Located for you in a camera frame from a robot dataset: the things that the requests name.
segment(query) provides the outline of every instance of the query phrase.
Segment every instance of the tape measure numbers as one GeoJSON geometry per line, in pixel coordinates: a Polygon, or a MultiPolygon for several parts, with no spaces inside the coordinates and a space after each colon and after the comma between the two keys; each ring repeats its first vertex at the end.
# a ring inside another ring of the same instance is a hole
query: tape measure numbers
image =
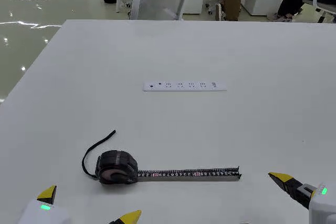
{"type": "Polygon", "coordinates": [[[236,168],[186,169],[186,170],[139,170],[137,161],[124,151],[107,151],[97,160],[95,174],[85,168],[87,154],[99,144],[116,133],[114,130],[107,137],[91,146],[82,159],[82,168],[91,178],[102,184],[132,184],[144,181],[236,181],[241,174],[236,168]]]}

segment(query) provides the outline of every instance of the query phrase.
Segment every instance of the cable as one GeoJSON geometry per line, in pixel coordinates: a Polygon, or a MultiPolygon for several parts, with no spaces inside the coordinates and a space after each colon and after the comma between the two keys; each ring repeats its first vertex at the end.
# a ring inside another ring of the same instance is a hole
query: cable
{"type": "Polygon", "coordinates": [[[86,155],[88,155],[88,153],[89,153],[90,151],[92,151],[94,148],[96,148],[98,145],[100,145],[100,144],[102,144],[103,142],[105,142],[106,140],[110,139],[111,136],[113,136],[115,133],[116,133],[116,130],[112,131],[112,132],[111,132],[110,134],[108,134],[105,138],[103,138],[103,139],[100,140],[99,142],[95,143],[95,144],[92,145],[90,148],[88,148],[88,150],[85,152],[85,155],[84,155],[84,157],[83,157],[83,159],[82,159],[82,168],[83,168],[83,171],[84,171],[87,175],[89,175],[91,178],[98,179],[98,177],[97,177],[96,175],[94,175],[94,174],[90,174],[90,173],[88,172],[88,170],[86,170],[86,168],[85,168],[85,164],[84,164],[84,160],[85,160],[86,155]]]}

